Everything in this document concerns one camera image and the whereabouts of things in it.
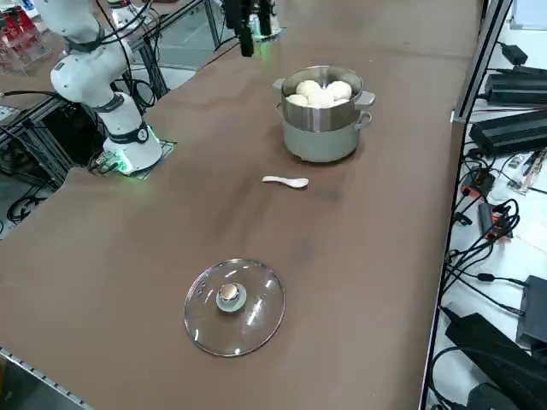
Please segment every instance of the spoon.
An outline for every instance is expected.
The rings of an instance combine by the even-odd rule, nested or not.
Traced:
[[[291,188],[300,189],[300,188],[304,188],[308,186],[309,179],[307,178],[288,179],[288,178],[267,176],[262,178],[262,182],[279,182],[280,184],[290,186]]]

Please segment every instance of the pot handle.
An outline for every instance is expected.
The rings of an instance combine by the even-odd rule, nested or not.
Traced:
[[[281,86],[283,85],[283,83],[285,83],[285,80],[286,79],[276,79],[273,84],[272,84],[272,87],[275,89],[275,90],[281,90]]]
[[[283,120],[283,113],[281,112],[281,101],[279,101],[277,104],[273,106],[275,108],[275,111],[277,114],[279,114],[279,117]]]
[[[372,120],[373,120],[373,115],[370,114],[368,111],[362,110],[361,113],[359,113],[359,120],[357,120],[355,125],[356,131],[359,131],[365,126],[367,126],[368,124],[370,124]]]
[[[359,99],[356,101],[356,108],[368,107],[374,104],[376,100],[376,94],[363,90]]]

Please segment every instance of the table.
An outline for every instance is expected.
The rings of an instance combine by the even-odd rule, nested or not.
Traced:
[[[450,111],[479,7],[280,6],[278,43],[253,59],[231,50],[147,112],[178,144],[146,181],[74,169],[0,247],[0,344],[95,408],[421,401],[463,131]],[[356,70],[378,100],[351,158],[311,166],[282,144],[271,84],[325,63]],[[263,348],[223,360],[189,340],[183,306],[200,272],[234,257],[275,270],[287,309]]]
[[[508,20],[501,21],[501,31],[493,33],[494,42],[499,40],[506,44],[517,44],[528,55],[526,65],[528,67],[547,68],[547,60],[545,60],[543,52],[543,44],[547,41],[547,31],[529,31],[529,30],[512,30]],[[484,61],[485,67],[489,68],[512,68],[513,66],[503,57],[499,46],[493,48],[491,58]],[[476,86],[478,93],[484,92],[486,76],[482,78]],[[471,124],[475,121],[487,120],[500,116],[518,114],[520,111],[513,112],[484,112],[485,109],[515,109],[511,107],[496,107],[487,106],[485,101],[477,100],[473,104],[473,112],[470,115],[467,131]],[[466,151],[471,149],[473,145],[469,144]],[[500,158],[495,162],[494,168],[499,169],[507,158]],[[461,174],[467,170],[463,167]],[[509,176],[511,169],[504,168]],[[484,262],[474,266],[469,270],[470,273],[477,274],[479,272],[490,272],[497,277],[515,278],[525,281],[530,275],[547,279],[545,267],[547,267],[547,254],[544,250],[539,249],[527,240],[527,231],[534,224],[537,227],[542,226],[543,216],[538,212],[547,206],[547,197],[544,195],[530,191],[526,196],[520,196],[509,190],[505,185],[508,180],[504,176],[497,177],[494,189],[489,196],[492,203],[500,203],[510,197],[518,201],[520,206],[521,222],[515,229],[515,237],[504,245],[497,244],[492,255]],[[465,207],[469,200],[462,203],[462,208]],[[471,207],[465,215],[473,220],[473,225],[463,227],[456,225],[453,234],[450,238],[450,249],[466,249],[479,235],[479,224],[477,223],[477,207],[478,204]],[[485,292],[488,296],[495,300],[504,303],[505,305],[519,308],[521,305],[522,289],[518,286],[511,286],[505,283],[483,284],[471,278],[468,280],[479,290]],[[496,328],[498,328],[509,339],[515,340],[517,317],[511,313],[506,313],[495,305],[486,301],[483,297],[468,289],[465,285],[456,283],[443,299],[443,305],[447,306],[450,303],[455,303],[455,306],[460,307],[463,314],[480,313],[487,318]],[[435,352],[445,349],[453,344],[444,335],[448,319],[442,314],[439,317],[438,331],[435,336],[434,350]],[[443,395],[452,401],[459,403],[467,403],[469,391],[479,383],[486,381],[486,377],[477,372],[476,367],[467,359],[464,354],[453,353],[441,359],[435,369],[435,381],[438,389]]]

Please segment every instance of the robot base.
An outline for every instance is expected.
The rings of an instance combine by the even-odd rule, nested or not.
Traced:
[[[162,158],[162,144],[148,126],[149,137],[145,143],[114,143],[107,138],[104,153],[111,153],[119,165],[116,170],[124,175],[154,166]]]

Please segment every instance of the lid rim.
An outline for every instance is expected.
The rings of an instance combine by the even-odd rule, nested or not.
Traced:
[[[230,263],[240,263],[240,262],[246,262],[246,263],[253,263],[263,269],[265,269],[270,275],[274,276],[275,279],[277,280],[278,284],[279,284],[279,288],[281,290],[281,296],[282,296],[282,302],[283,302],[283,307],[282,307],[282,310],[281,310],[281,314],[279,316],[279,320],[278,322],[275,324],[275,327],[273,328],[271,334],[266,337],[266,339],[264,339],[260,344],[258,344],[256,347],[254,348],[250,348],[244,352],[241,352],[241,353],[225,353],[225,354],[221,354],[221,353],[217,353],[215,351],[212,351],[210,348],[207,348],[205,346],[203,346],[199,341],[195,340],[194,339],[194,336],[190,333],[190,324],[189,324],[189,321],[186,317],[184,317],[184,322],[185,322],[185,329],[186,329],[186,334],[188,335],[188,337],[191,339],[191,342],[193,344],[195,344],[196,346],[198,346],[203,352],[205,353],[208,353],[208,354],[211,354],[213,356],[216,356],[216,357],[240,357],[240,356],[245,356],[249,353],[252,353],[252,352],[255,352],[257,351],[258,349],[260,349],[262,346],[264,346],[267,342],[269,342],[272,337],[274,337],[274,335],[277,333],[277,330],[279,329],[279,327],[281,326],[281,322],[283,321],[283,318],[285,317],[285,309],[286,309],[286,297],[285,297],[285,288],[283,287],[283,282],[281,282],[281,278],[279,277],[279,275],[277,273],[275,273],[274,271],[272,271],[271,269],[269,269],[267,266],[265,266],[263,263],[259,262],[259,261],[255,261],[255,260],[249,260],[249,259],[244,259],[244,258],[234,258],[234,259],[228,259],[228,260],[225,260],[225,261],[222,261],[220,263],[217,263],[216,265],[214,266],[211,266],[209,267],[208,269],[206,269],[205,271],[203,271],[202,273],[199,274],[199,276],[196,278],[196,280],[194,280],[192,286],[190,287],[190,289],[188,290],[188,293],[186,294],[186,299],[185,299],[185,312],[186,312],[186,307],[187,307],[187,304],[188,302],[190,301],[191,299],[191,296],[194,294],[195,290],[197,289],[197,286],[200,284],[201,280],[205,275],[213,272],[216,268],[220,267],[221,265],[223,264],[226,264],[227,262],[230,262]]]

